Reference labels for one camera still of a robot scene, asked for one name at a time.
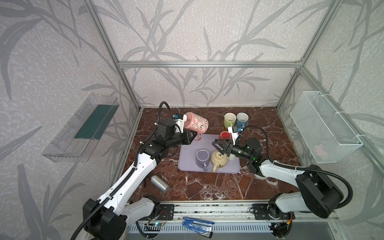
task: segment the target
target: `perforated metal strip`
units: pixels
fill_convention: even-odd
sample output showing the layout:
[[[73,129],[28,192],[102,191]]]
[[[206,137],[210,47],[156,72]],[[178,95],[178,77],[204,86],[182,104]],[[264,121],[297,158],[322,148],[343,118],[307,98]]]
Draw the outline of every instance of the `perforated metal strip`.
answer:
[[[212,232],[217,233],[257,233],[257,232],[272,232],[268,226],[270,223],[215,223],[212,226]],[[144,223],[140,224],[144,233],[194,233],[184,227],[181,223],[167,223],[162,227],[152,227],[152,231],[146,231]],[[129,233],[139,233],[136,225],[129,226]]]

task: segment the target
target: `blue stapler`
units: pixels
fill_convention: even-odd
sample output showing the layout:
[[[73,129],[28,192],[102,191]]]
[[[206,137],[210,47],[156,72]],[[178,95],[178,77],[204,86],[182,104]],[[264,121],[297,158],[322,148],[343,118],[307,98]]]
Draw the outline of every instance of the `blue stapler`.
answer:
[[[206,226],[199,223],[201,222],[201,223],[207,223],[207,224],[215,224],[214,222],[208,222],[208,221],[203,221],[203,220],[193,219],[188,217],[183,217],[183,219],[184,219],[184,222],[183,222],[184,227],[192,231],[195,231],[204,237],[207,237],[207,238],[212,237],[212,234],[213,234],[212,226]]]

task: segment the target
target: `purple tray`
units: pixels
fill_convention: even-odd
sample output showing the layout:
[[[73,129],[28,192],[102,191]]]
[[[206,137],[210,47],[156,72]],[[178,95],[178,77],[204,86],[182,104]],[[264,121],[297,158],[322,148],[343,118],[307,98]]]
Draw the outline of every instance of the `purple tray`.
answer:
[[[212,146],[212,142],[218,139],[219,135],[203,134],[200,141],[193,140],[190,145],[181,145],[180,157],[178,167],[181,171],[190,172],[204,172],[204,169],[196,165],[196,154],[199,150],[207,150],[209,153],[209,159],[211,154],[216,150]],[[209,161],[208,171],[212,172],[214,168],[211,161]],[[236,157],[235,160],[228,160],[224,167],[218,167],[216,172],[218,173],[238,173],[240,172],[240,161]]]

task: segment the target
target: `green mug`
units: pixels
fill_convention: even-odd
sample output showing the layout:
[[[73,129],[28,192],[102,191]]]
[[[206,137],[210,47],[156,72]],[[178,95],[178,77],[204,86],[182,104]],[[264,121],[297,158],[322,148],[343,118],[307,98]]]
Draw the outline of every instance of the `green mug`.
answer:
[[[236,115],[234,113],[226,113],[224,115],[224,127],[228,129],[228,127],[232,127],[236,125]]]

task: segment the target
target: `marble tabletop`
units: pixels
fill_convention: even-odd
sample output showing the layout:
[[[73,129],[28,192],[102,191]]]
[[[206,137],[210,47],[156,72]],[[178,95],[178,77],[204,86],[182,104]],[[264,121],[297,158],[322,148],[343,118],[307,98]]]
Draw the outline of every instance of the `marble tabletop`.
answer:
[[[153,131],[157,119],[157,108],[145,108],[136,131],[131,150],[129,152],[124,171],[133,163],[134,153],[140,141]],[[281,163],[299,166],[299,159],[293,149],[283,124],[273,107],[257,108],[172,108],[172,113],[194,112],[206,118],[209,122],[207,134],[220,134],[224,131],[224,114],[245,112],[249,115],[248,124],[255,124],[267,132],[269,137],[270,154]],[[170,118],[166,108],[162,110],[163,118]],[[243,135],[240,144],[250,138],[257,138],[263,145],[263,157],[266,158],[265,137],[261,130],[248,128]],[[151,184],[149,179],[146,184],[141,183],[131,197],[136,202],[140,198],[153,195],[162,201],[184,201],[184,200],[243,200],[243,199],[270,199],[279,192],[297,192],[298,189],[288,183],[273,178],[266,180],[257,179],[247,168],[247,160],[240,159],[241,170],[237,174],[220,174],[204,172],[180,171],[177,167],[179,161],[178,149],[171,149],[169,152],[176,153],[172,157],[165,157],[160,164],[152,171],[158,175],[170,189],[166,194],[160,192]]]

